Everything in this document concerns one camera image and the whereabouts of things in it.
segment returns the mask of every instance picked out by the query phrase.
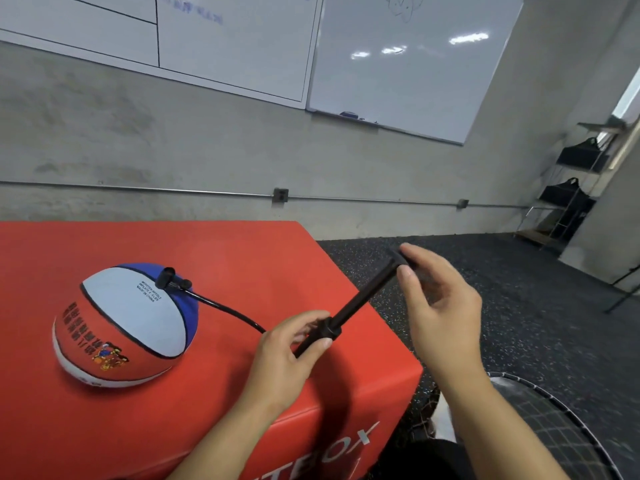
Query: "speckled rubber flooring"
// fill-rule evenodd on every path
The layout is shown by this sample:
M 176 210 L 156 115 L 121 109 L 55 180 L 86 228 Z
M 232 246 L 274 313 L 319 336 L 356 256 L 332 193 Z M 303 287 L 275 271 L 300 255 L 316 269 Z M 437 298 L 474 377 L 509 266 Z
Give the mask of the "speckled rubber flooring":
M 631 299 L 605 315 L 602 310 L 620 291 L 510 235 L 350 239 L 320 245 L 361 287 L 384 264 L 385 249 L 402 242 L 443 255 L 482 295 L 481 348 L 487 371 L 509 372 L 555 395 L 592 430 L 626 479 L 640 478 L 640 301 Z M 396 280 L 371 303 L 411 348 Z M 417 415 L 431 386 L 425 372 L 401 427 Z

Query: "left hand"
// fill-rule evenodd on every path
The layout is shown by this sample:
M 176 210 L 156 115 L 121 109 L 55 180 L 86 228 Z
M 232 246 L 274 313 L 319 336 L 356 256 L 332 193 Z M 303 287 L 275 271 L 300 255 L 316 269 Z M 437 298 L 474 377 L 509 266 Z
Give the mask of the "left hand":
M 301 342 L 329 312 L 313 310 L 288 318 L 262 335 L 239 404 L 263 406 L 275 420 L 298 398 L 311 369 L 331 339 L 320 339 L 296 358 L 291 345 Z

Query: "concrete wall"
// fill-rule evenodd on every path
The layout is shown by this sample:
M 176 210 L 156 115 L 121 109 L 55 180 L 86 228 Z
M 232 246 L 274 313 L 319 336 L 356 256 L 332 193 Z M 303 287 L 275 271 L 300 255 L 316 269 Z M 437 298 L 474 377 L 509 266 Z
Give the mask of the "concrete wall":
M 526 205 L 629 1 L 525 0 L 464 147 L 2 43 L 0 178 Z M 0 186 L 0 219 L 293 219 L 318 239 L 500 232 L 520 216 Z
M 560 260 L 606 282 L 640 264 L 640 144 L 611 179 Z M 640 272 L 620 283 L 630 290 Z

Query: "basketball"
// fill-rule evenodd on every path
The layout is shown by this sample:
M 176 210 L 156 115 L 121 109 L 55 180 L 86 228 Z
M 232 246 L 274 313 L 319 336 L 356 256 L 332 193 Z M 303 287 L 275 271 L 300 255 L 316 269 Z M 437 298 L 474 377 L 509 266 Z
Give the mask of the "basketball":
M 53 323 L 62 368 L 92 386 L 128 387 L 174 366 L 196 333 L 198 302 L 156 288 L 163 269 L 121 264 L 80 283 Z

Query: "red plyo box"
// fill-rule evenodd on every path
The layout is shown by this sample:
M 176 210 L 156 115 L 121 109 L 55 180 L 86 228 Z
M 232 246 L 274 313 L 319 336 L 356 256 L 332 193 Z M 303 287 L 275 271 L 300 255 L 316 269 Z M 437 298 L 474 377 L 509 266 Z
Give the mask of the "red plyo box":
M 242 391 L 260 334 L 208 306 L 200 306 L 182 360 L 159 378 L 105 389 L 68 375 L 54 355 L 51 327 L 93 273 L 127 262 L 172 266 L 195 291 L 267 330 L 306 310 L 334 314 L 356 293 L 294 222 L 11 222 L 0 223 L 0 246 L 6 479 L 162 479 Z M 418 360 L 364 306 L 267 430 L 242 480 L 363 476 L 421 373 Z

